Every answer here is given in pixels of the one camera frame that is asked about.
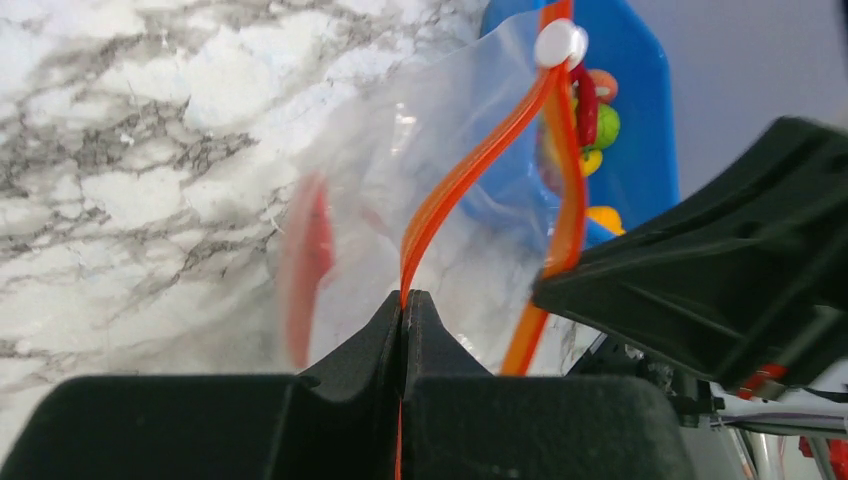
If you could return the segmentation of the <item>blue plastic bin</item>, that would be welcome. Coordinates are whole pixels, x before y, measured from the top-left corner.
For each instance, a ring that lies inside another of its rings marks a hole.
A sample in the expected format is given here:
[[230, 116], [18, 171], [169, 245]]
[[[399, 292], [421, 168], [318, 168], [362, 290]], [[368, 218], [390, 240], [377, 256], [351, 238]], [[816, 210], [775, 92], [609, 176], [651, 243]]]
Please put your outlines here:
[[[492, 1], [475, 44], [468, 98], [480, 112], [470, 142], [480, 143], [517, 106], [536, 72], [533, 43], [541, 1]], [[618, 211], [633, 229], [680, 199], [670, 69], [656, 37], [624, 1], [576, 1], [575, 23], [588, 32], [585, 64], [618, 81], [609, 104], [619, 114], [617, 140], [603, 149], [600, 168], [587, 179], [589, 206]], [[536, 117], [461, 200], [471, 218], [509, 232], [543, 253], [560, 207], [555, 177], [542, 166], [543, 122]]]

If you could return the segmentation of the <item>red toy chili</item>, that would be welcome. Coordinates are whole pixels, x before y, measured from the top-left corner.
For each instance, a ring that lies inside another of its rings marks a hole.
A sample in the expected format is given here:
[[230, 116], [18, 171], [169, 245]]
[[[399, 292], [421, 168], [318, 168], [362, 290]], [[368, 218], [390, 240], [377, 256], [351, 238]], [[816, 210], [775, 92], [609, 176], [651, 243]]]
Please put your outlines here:
[[573, 70], [577, 81], [577, 131], [581, 148], [591, 147], [597, 138], [598, 103], [596, 85], [584, 63]]

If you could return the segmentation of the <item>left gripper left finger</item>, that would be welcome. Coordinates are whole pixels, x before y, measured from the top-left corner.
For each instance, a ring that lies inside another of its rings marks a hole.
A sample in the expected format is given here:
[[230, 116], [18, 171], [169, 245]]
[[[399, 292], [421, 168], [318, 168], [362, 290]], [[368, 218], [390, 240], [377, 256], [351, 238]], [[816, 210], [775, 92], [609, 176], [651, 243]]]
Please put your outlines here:
[[55, 387], [5, 479], [390, 479], [400, 305], [298, 375], [84, 376]]

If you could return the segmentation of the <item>orange toy bell pepper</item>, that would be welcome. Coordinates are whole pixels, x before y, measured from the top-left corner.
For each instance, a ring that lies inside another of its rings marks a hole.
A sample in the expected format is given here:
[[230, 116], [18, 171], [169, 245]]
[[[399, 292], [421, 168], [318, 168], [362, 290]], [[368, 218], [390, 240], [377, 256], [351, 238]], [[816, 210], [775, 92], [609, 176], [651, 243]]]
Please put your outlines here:
[[622, 219], [617, 210], [610, 206], [592, 206], [586, 210], [587, 217], [613, 235], [623, 235]]

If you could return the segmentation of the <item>orange toy peach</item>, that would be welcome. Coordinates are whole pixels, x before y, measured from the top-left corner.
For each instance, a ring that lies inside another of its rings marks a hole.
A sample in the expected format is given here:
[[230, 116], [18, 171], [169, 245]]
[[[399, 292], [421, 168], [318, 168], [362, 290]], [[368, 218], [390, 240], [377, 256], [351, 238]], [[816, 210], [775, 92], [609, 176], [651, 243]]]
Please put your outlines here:
[[619, 91], [616, 78], [608, 71], [602, 69], [590, 69], [590, 78], [594, 82], [595, 96], [604, 104], [611, 104]]

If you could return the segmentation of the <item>aluminium frame rail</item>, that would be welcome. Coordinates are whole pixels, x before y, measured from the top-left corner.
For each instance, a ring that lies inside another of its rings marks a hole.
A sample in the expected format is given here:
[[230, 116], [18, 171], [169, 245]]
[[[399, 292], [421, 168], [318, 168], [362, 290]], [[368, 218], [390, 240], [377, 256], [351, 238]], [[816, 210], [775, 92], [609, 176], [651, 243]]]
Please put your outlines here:
[[737, 392], [714, 386], [713, 394], [722, 407], [709, 423], [742, 435], [750, 479], [847, 477], [845, 360], [808, 385], [791, 385], [787, 368], [768, 364]]

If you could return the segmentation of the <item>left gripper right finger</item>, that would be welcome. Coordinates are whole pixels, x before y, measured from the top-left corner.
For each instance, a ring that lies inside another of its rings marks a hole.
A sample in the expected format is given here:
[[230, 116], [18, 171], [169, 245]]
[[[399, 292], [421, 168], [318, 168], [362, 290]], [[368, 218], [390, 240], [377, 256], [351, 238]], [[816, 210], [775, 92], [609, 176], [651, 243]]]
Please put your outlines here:
[[446, 330], [432, 297], [403, 311], [405, 479], [691, 479], [669, 401], [625, 376], [490, 374]]

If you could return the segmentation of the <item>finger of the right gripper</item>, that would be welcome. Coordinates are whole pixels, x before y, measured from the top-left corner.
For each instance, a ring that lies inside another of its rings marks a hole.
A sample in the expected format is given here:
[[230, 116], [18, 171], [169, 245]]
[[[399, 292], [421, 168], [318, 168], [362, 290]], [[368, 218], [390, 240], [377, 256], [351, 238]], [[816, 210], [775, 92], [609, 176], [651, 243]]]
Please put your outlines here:
[[700, 191], [536, 282], [534, 303], [722, 385], [847, 354], [847, 133], [782, 117]]

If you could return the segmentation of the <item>clear orange zip bag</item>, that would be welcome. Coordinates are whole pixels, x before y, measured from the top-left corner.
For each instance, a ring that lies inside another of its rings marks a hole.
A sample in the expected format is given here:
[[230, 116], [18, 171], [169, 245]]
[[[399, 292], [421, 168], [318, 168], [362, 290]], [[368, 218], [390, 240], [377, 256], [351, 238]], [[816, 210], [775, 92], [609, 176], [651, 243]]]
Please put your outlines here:
[[[411, 282], [427, 247], [460, 198], [491, 166], [503, 151], [524, 132], [534, 117], [543, 116], [552, 126], [555, 146], [564, 156], [562, 174], [570, 188], [570, 203], [561, 211], [551, 252], [556, 266], [571, 267], [579, 256], [585, 231], [582, 208], [586, 200], [585, 185], [580, 171], [577, 150], [577, 130], [571, 114], [569, 91], [570, 63], [555, 60], [543, 63], [528, 93], [515, 109], [471, 152], [454, 167], [433, 189], [413, 215], [404, 233], [400, 252], [400, 286], [396, 291], [400, 305], [400, 327], [397, 343], [398, 420], [395, 437], [394, 475], [401, 475], [402, 407], [406, 385], [407, 353], [403, 311], [408, 295], [415, 289]], [[508, 377], [519, 377], [524, 371], [539, 340], [546, 313], [528, 307], [522, 315], [505, 365]]]

